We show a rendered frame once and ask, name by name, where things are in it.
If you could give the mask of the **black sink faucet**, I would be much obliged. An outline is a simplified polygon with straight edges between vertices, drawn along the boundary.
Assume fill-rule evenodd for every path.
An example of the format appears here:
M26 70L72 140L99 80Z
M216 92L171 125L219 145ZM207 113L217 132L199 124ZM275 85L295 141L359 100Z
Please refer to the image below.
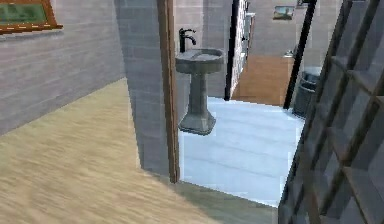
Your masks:
M196 39L193 36L187 35L187 32L193 32L195 33L195 30L193 29L179 29L179 45L180 45L180 52L184 53L186 50L186 40L190 39L192 44L196 44Z

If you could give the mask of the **dark grey round bin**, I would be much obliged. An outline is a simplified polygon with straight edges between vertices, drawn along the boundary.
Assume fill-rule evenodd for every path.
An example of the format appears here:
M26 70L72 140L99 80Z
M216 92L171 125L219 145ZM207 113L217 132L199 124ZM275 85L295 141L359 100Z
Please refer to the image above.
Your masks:
M302 118L306 117L307 110L313 94L316 91L317 82L320 79L321 67L305 67L300 77L299 86L293 106L293 113Z

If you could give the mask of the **grey glass panel room door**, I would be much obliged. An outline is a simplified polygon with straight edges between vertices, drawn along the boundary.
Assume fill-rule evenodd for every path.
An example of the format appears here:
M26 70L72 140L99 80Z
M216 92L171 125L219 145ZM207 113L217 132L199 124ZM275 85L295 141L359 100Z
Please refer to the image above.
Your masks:
M277 224L384 224L384 0L343 0Z

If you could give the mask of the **grey pedestal sink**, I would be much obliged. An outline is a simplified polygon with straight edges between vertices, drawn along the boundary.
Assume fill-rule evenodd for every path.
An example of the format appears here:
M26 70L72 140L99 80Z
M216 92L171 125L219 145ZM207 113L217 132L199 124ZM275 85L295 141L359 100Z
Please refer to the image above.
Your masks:
M223 51L215 48L190 49L176 55L176 71L191 75L188 109L179 123L181 131L198 135L211 133L216 120L207 107L206 77L220 72L223 61Z

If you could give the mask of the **small framed wall picture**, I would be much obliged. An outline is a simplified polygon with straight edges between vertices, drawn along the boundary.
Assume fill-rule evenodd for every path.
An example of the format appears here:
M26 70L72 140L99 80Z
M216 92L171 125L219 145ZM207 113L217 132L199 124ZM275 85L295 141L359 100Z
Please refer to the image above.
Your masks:
M291 20L294 15L294 6L276 6L273 13L274 20Z

